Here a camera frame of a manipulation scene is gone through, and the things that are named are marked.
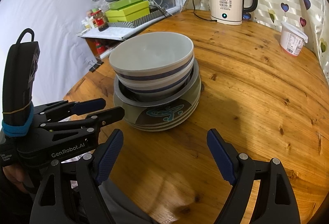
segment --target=stacked bowls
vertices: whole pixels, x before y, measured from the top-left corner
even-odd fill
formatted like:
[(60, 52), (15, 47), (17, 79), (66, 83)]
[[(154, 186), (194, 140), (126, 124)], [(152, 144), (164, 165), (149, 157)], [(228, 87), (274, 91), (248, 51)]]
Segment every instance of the stacked bowls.
[(121, 43), (110, 55), (116, 72), (114, 104), (124, 119), (144, 131), (162, 131), (196, 109), (201, 79), (193, 42), (178, 33), (155, 32)]
[(138, 35), (110, 55), (120, 82), (146, 102), (174, 94), (190, 76), (193, 62), (191, 39), (170, 32)]

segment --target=blue stripe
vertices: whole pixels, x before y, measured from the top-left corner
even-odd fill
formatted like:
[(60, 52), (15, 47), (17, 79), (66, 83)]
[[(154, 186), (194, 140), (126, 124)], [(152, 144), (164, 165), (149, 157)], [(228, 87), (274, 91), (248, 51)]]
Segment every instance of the blue stripe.
[(126, 87), (126, 88), (129, 89), (130, 91), (136, 92), (136, 93), (156, 93), (156, 92), (165, 91), (165, 90), (168, 90), (168, 89), (178, 85), (179, 83), (183, 82), (190, 75), (191, 71), (192, 71), (192, 69), (183, 78), (179, 79), (177, 82), (172, 83), (169, 86), (164, 86), (162, 88), (152, 89), (152, 90), (136, 90), (136, 89), (131, 89), (128, 87)]
[(149, 81), (149, 80), (161, 79), (161, 78), (171, 76), (175, 73), (180, 72), (181, 70), (183, 70), (184, 68), (186, 68), (190, 64), (192, 59), (193, 59), (193, 56), (190, 58), (190, 60), (188, 62), (186, 62), (182, 66), (180, 66), (180, 67), (178, 67), (178, 68), (176, 68), (172, 71), (164, 72), (164, 73), (160, 73), (160, 74), (149, 75), (149, 76), (130, 76), (130, 75), (124, 75), (124, 74), (121, 74), (121, 73), (117, 73), (117, 75), (119, 75), (122, 78), (129, 79), (129, 80), (134, 80), (134, 81)]

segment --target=wood grain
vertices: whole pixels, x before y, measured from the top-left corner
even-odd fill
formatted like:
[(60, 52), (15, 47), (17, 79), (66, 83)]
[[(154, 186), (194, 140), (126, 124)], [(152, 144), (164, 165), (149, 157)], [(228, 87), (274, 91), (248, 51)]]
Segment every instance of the wood grain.
[[(305, 47), (298, 57), (289, 55), (280, 33), (261, 24), (206, 22), (190, 10), (144, 33), (157, 31), (193, 40), (204, 86), (200, 103), (186, 122), (164, 132), (124, 121), (103, 128), (100, 142), (114, 128), (124, 133), (111, 179), (160, 223), (213, 224), (231, 189), (206, 144), (207, 131), (216, 128), (238, 152), (281, 160), (306, 223), (329, 191), (329, 88), (315, 55)], [(110, 108), (114, 76), (106, 60), (65, 98), (102, 97)], [(256, 181), (242, 223), (249, 223), (258, 187)]]

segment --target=teal pattern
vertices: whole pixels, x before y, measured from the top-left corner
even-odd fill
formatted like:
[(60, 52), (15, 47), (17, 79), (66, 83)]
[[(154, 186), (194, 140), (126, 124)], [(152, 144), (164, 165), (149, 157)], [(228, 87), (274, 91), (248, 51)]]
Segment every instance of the teal pattern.
[(146, 112), (147, 115), (152, 116), (152, 117), (164, 117), (163, 121), (164, 122), (170, 122), (172, 120), (174, 120), (175, 118), (175, 113), (177, 113), (178, 115), (181, 115), (184, 111), (182, 110), (184, 108), (184, 104), (175, 106), (173, 108), (171, 108), (170, 106), (167, 106), (164, 110), (159, 110), (159, 109), (152, 109), (152, 110), (148, 110)]

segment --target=red object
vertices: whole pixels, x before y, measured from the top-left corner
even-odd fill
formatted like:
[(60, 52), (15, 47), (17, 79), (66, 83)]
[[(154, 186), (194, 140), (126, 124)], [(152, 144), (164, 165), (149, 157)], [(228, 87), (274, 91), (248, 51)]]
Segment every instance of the red object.
[(94, 12), (92, 14), (92, 16), (94, 17), (95, 19), (95, 22), (96, 22), (96, 25), (99, 27), (99, 26), (102, 26), (105, 22), (104, 22), (104, 19), (103, 19), (103, 13), (101, 10), (98, 10), (96, 12)]
[(106, 50), (106, 48), (105, 46), (101, 45), (100, 42), (96, 42), (96, 50), (98, 54), (101, 54)]

